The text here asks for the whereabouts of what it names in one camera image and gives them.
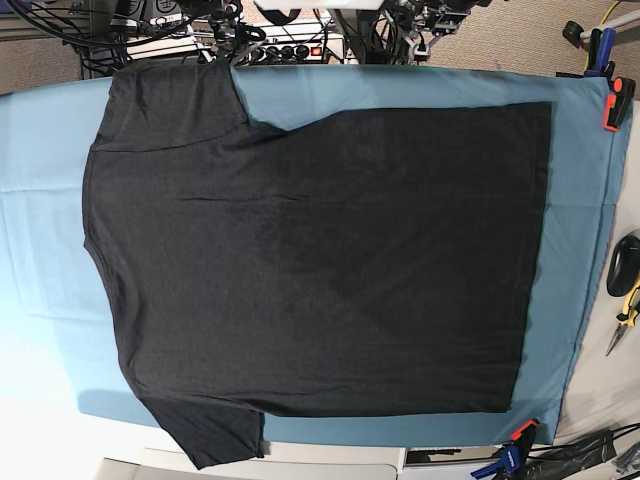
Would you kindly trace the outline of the yellow handled pliers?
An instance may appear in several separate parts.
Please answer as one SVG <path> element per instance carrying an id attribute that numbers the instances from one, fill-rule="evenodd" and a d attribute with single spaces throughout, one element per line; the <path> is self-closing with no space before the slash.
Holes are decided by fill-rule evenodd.
<path id="1" fill-rule="evenodd" d="M 613 334 L 605 355 L 609 356 L 617 347 L 627 330 L 635 326 L 636 318 L 639 315 L 639 280 L 636 280 L 632 289 L 624 299 L 621 312 L 616 316 L 618 326 Z"/>

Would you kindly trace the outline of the white power strip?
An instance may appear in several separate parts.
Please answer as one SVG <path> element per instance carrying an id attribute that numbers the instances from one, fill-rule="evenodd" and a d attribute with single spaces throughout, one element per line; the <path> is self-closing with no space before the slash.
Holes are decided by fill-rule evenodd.
<path id="1" fill-rule="evenodd" d="M 223 49 L 214 45 L 206 45 L 198 55 L 197 62 L 226 61 L 234 66 L 263 65 L 321 65 L 344 64 L 341 58 L 328 44 L 251 44 L 246 49 Z"/>

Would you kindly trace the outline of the black computer mouse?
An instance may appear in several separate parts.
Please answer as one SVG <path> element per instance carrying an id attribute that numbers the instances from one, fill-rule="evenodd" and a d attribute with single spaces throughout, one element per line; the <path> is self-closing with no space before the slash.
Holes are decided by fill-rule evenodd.
<path id="1" fill-rule="evenodd" d="M 606 289 L 612 297 L 628 294 L 639 276 L 639 238 L 628 234 L 614 247 L 606 279 Z"/>

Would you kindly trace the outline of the black T-shirt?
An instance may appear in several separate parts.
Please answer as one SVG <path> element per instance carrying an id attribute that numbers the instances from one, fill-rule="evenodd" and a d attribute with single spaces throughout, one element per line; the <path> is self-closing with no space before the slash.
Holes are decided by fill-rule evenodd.
<path id="1" fill-rule="evenodd" d="M 502 413 L 547 195 L 547 103 L 252 120 L 224 65 L 118 72 L 83 181 L 121 371 L 199 469 L 265 414 Z"/>

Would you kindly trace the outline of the orange black clamp top right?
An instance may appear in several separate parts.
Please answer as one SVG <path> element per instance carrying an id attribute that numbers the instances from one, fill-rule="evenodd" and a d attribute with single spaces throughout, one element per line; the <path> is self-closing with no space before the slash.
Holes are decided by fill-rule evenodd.
<path id="1" fill-rule="evenodd" d="M 603 116 L 603 127 L 617 132 L 635 96 L 636 82 L 627 77 L 617 77 L 609 83 Z"/>

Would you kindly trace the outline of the blue clamp top right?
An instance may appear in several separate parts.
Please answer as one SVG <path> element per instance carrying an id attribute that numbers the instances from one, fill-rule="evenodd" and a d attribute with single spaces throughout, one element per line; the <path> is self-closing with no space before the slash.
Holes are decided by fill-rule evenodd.
<path id="1" fill-rule="evenodd" d="M 584 71 L 586 78 L 605 77 L 611 79 L 615 63 L 610 59 L 616 32 L 614 29 L 595 28 L 591 31 L 587 67 Z"/>

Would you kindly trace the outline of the blue table cloth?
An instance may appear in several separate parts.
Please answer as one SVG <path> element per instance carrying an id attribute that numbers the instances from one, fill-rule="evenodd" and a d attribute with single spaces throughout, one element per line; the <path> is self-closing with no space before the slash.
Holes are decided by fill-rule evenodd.
<path id="1" fill-rule="evenodd" d="M 549 193 L 511 409 L 388 418 L 268 417 L 279 442 L 376 447 L 498 443 L 529 418 L 556 431 L 612 233 L 632 131 L 602 125 L 603 79 L 429 67 L 249 67 L 233 74 L 249 114 L 293 129 L 341 110 L 548 101 Z M 59 408 L 152 425 L 117 361 L 100 276 L 84 249 L 81 185 L 109 79 L 1 99 L 1 393 L 31 412 Z"/>

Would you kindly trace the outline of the orange blue clamp bottom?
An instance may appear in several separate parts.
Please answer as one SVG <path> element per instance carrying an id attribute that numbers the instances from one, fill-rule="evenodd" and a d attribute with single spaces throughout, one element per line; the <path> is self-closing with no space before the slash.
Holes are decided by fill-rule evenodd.
<path id="1" fill-rule="evenodd" d="M 525 465 L 534 445 L 539 421 L 530 419 L 510 436 L 510 442 L 500 450 L 497 460 L 473 471 L 473 479 L 524 479 Z"/>

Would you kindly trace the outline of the black caster wheel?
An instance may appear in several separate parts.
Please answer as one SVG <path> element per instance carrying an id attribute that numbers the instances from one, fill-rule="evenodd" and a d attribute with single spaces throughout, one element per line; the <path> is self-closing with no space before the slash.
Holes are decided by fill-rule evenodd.
<path id="1" fill-rule="evenodd" d="M 583 27 L 574 21 L 568 21 L 562 30 L 563 38 L 567 40 L 575 48 L 581 47 L 581 43 L 582 43 L 581 35 L 583 33 L 584 33 Z"/>

